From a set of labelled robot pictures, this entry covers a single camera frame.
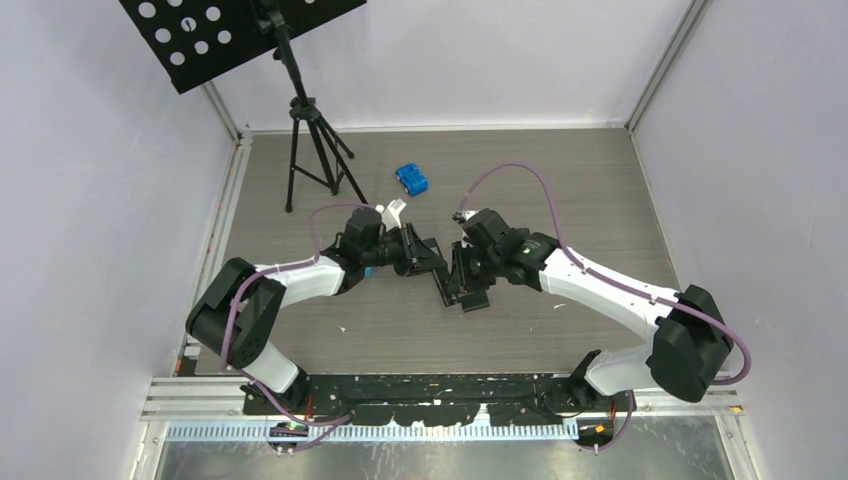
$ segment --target stand pole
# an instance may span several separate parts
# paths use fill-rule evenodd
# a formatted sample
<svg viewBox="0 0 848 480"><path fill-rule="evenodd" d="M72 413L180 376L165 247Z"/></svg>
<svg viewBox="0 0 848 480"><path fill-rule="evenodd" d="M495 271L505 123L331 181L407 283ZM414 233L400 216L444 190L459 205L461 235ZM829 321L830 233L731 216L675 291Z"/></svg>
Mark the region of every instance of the stand pole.
<svg viewBox="0 0 848 480"><path fill-rule="evenodd" d="M276 25L274 28L274 36L276 37L279 45L274 58L280 60L283 65L286 66L289 78L291 79L295 93L297 94L290 103L292 108L289 111L289 115L291 115L294 120L294 124L292 128L292 150L289 162L289 185L286 195L286 212L291 213L293 209L292 196L294 195L295 171L299 171L312 180L315 180L329 188L332 195L337 195L339 193L341 181L344 177L347 177L353 187L353 190L359 197L359 200L362 203L368 203L336 145L338 144L338 146L341 146L348 158L354 157L353 152L347 147L347 145L345 145L344 142L342 142L336 131L333 130L333 127L330 126L329 122L327 122L315 106L315 99L306 95L306 88L303 86L303 80L300 76L300 69L297 66L297 61L294 58L294 52L292 52L291 49L291 39L289 38L288 27L285 24ZM321 162L321 168L324 170L324 177L326 178L326 181L316 177L311 172L304 170L297 165L297 137L300 130L301 120L306 121L306 125L309 128L309 134L312 137L312 143L315 144L315 150L318 153L318 159ZM327 152L324 150L324 143L321 139L322 136L335 157L337 167L341 166L342 168L342 173L339 174L338 177L333 174L333 170L330 168L330 161L327 158Z"/></svg>

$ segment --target gray floor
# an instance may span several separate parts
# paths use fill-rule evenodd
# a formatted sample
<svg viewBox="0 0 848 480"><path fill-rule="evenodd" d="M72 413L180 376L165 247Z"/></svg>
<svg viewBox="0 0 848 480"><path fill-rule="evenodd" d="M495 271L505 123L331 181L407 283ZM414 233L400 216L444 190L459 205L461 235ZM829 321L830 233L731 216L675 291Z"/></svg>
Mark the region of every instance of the gray floor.
<svg viewBox="0 0 848 480"><path fill-rule="evenodd" d="M312 144L301 137L301 166L320 172ZM401 197L404 221L443 251L460 235L451 221L460 198L484 169L520 160L552 185L569 244L589 258L646 282L676 286L645 181L624 130L544 130L344 135L356 152L350 166L371 203ZM299 175L295 210L286 214L290 136L253 143L226 258L252 263L300 260L311 254L307 219L331 202L355 201L349 184L337 197ZM394 176L416 162L430 189L414 198ZM529 173L508 169L481 186L469 208L498 210L512 226L553 234L541 189ZM349 208L319 214L322 245L344 227ZM272 341L314 373L571 371L590 350L620 349L639 339L574 301L526 287L498 284L490 308L463 314L445 308L430 276L399 278L378 271L339 297L317 298L281 311ZM217 371L201 355L198 372Z"/></svg>

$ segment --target blue toy car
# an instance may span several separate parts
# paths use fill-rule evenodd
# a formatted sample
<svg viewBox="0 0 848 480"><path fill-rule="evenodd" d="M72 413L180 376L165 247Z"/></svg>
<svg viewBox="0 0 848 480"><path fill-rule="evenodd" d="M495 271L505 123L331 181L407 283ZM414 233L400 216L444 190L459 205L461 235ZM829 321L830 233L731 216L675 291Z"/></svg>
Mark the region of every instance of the blue toy car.
<svg viewBox="0 0 848 480"><path fill-rule="evenodd" d="M406 165L398 168L395 173L397 174L398 180L403 184L403 190L414 197L419 193L427 190L427 177L421 175L418 171L418 165L414 163L407 163Z"/></svg>

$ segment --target cable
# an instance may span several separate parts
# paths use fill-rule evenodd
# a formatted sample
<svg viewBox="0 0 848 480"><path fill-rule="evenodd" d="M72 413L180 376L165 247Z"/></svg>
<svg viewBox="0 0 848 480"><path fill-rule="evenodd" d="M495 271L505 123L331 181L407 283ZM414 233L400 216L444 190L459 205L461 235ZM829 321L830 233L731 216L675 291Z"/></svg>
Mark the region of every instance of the cable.
<svg viewBox="0 0 848 480"><path fill-rule="evenodd" d="M748 376L748 373L751 371L751 351L748 349L748 346L745 344L745 342L742 341L742 339L739 337L739 335L736 332L734 332L733 330L731 330L730 328L728 328L726 325L724 325L720 321L716 320L715 318L707 315L706 313L701 312L699 310L696 310L692 307L689 307L688 305L683 305L681 303L678 303L676 300L669 300L669 299L663 298L663 297L657 297L656 299L654 299L653 297L651 297L651 294L648 293L648 292L643 292L642 290L639 290L638 288L634 288L634 287L631 287L629 285L625 285L625 284L623 284L623 283L621 283L621 282L619 282L619 281L617 281L613 278L610 278L610 277L604 275L601 272L598 272L597 270L592 269L591 267L586 267L583 264L583 262L580 261L579 258L577 258L577 255L574 254L571 247L569 247L568 243L565 241L565 235L563 235L563 233L562 233L562 224L560 223L559 213L557 212L556 204L554 203L553 194L551 193L551 188L548 185L548 182L546 182L545 179L542 178L542 174L539 173L539 171L536 170L535 168L533 168L532 166L530 166L526 163L521 163L521 162L509 162L509 163L504 163L504 164L501 164L501 165L498 165L496 167L492 167L492 168L486 170L485 172L483 172L482 175L480 175L480 177L477 178L477 180L474 181L474 183L471 184L471 186L468 188L468 191L465 192L465 195L462 197L462 200L459 202L459 207L457 207L457 210L460 211L460 212L463 210L463 208L465 207L465 204L468 203L468 200L471 198L471 194L474 192L474 190L477 189L477 187L480 185L480 183L482 183L483 180L486 179L486 177L488 177L492 173L494 173L494 172L496 172L496 171L498 171L502 168L505 168L505 167L523 168L523 169L527 170L528 172L532 173L536 177L536 179L539 180L539 183L542 185L542 190L544 190L544 192L545 192L545 197L548 200L548 206L550 207L550 210L551 210L551 217L552 217L553 222L554 222L554 231L556 232L557 240L559 241L559 246L562 249L563 253L565 253L565 255L568 257L568 259L574 265L576 265L578 268L580 268L581 270L583 270L587 274L597 278L598 280L600 280L600 281L602 281L602 282L604 282L608 285L612 285L613 287L616 287L619 290L622 290L624 292L627 292L627 293L634 295L634 296L637 296L639 298L643 298L643 299L646 299L646 300L649 300L649 301L654 301L656 303L660 303L662 305L665 305L667 307L671 307L675 310L679 310L679 311L686 313L688 315L692 315L693 317L706 322L711 327L715 328L716 330L718 330L721 333L723 333L724 335L726 335L728 338L730 338L733 341L733 343L735 343L739 347L739 351L742 352L742 360L743 360L742 369L739 371L739 373L737 373L736 375L734 375L730 378L726 378L726 379L722 379L722 380L713 380L713 382L712 382L713 385L733 385L734 383L738 383L738 382L742 381L742 379L744 379L746 376Z"/></svg>

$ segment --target aluminum frame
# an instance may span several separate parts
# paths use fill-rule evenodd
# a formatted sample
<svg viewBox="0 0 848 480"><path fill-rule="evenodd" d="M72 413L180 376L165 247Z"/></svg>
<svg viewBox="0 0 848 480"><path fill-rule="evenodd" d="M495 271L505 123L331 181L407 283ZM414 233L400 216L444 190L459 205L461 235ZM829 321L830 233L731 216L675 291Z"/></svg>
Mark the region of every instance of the aluminum frame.
<svg viewBox="0 0 848 480"><path fill-rule="evenodd" d="M686 42L689 40L689 37L692 35L692 32L695 30L695 27L698 25L698 22L701 17L703 17L704 12L706 12L710 3L712 3L712 0L692 0L689 4L689 8L686 9L686 13L684 13L683 18L680 19L680 23L677 25L674 35L671 36L671 41L668 47L666 47L665 53L663 53L659 63L656 68L654 68L654 72L651 74L651 78L648 80L645 90L642 91L639 101L636 102L636 108L633 109L633 114L630 115L630 119L627 123L625 123L625 128L627 128L627 131L630 133L636 131L636 128L639 126L639 122L642 120L642 117L644 117L645 112L654 100L654 97L662 86L663 81L665 81L665 77L674 66L674 63L680 56L680 52L683 51L683 48L686 46Z"/></svg>

